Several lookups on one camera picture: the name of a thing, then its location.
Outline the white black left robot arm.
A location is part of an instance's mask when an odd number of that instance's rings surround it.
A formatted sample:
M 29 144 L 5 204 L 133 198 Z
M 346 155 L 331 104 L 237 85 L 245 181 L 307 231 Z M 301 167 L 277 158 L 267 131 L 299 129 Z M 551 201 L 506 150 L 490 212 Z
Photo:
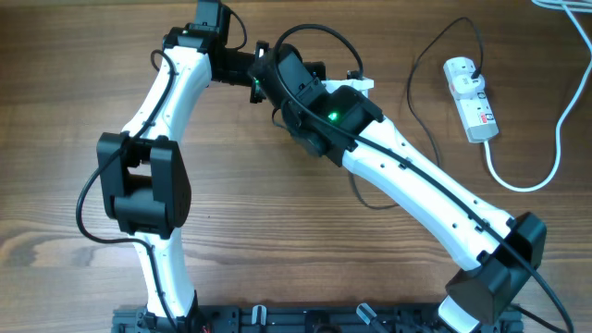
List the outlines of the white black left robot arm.
M 149 292 L 141 319 L 119 319 L 115 330 L 209 332 L 189 278 L 181 228 L 191 207 L 191 185 L 179 149 L 191 113 L 211 81 L 253 88 L 247 69 L 260 54 L 228 47 L 235 12 L 220 1 L 201 1 L 194 21 L 172 29 L 153 50 L 156 79 L 135 116 L 119 133 L 103 133 L 98 167 L 83 186 L 75 210 L 80 233 L 103 243 L 83 223 L 84 201 L 101 183 L 105 212 L 117 221 L 139 255 Z

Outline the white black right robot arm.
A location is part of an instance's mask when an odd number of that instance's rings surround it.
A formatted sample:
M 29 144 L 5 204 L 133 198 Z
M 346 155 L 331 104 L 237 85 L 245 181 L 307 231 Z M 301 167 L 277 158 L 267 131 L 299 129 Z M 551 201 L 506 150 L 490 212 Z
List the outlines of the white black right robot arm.
M 419 153 L 369 99 L 372 80 L 324 80 L 323 69 L 283 44 L 256 52 L 248 74 L 295 141 L 376 186 L 445 248 L 460 268 L 438 306 L 446 327 L 473 332 L 498 321 L 540 278 L 545 224 L 480 200 Z

